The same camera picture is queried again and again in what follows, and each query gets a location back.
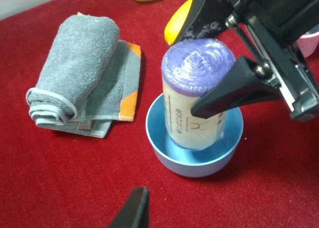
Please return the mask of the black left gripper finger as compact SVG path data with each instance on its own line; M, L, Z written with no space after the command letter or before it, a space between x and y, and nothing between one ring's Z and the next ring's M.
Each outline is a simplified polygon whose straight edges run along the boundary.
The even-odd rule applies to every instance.
M149 200L147 187L133 188L121 210L108 225L108 228L148 228Z

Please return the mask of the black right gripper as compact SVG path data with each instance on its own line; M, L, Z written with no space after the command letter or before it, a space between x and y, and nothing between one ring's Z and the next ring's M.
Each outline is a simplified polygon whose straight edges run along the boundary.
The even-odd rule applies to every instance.
M319 114L319 87L297 40L318 22L319 0L192 0L175 41L233 28L258 63L255 75L285 100L293 120L309 121Z

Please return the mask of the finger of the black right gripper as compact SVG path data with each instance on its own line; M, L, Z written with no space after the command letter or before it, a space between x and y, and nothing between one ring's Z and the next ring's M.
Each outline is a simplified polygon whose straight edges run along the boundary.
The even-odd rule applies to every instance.
M277 80L269 82L272 75L270 68L240 56L217 86L192 106L191 114L210 118L236 107L281 100Z

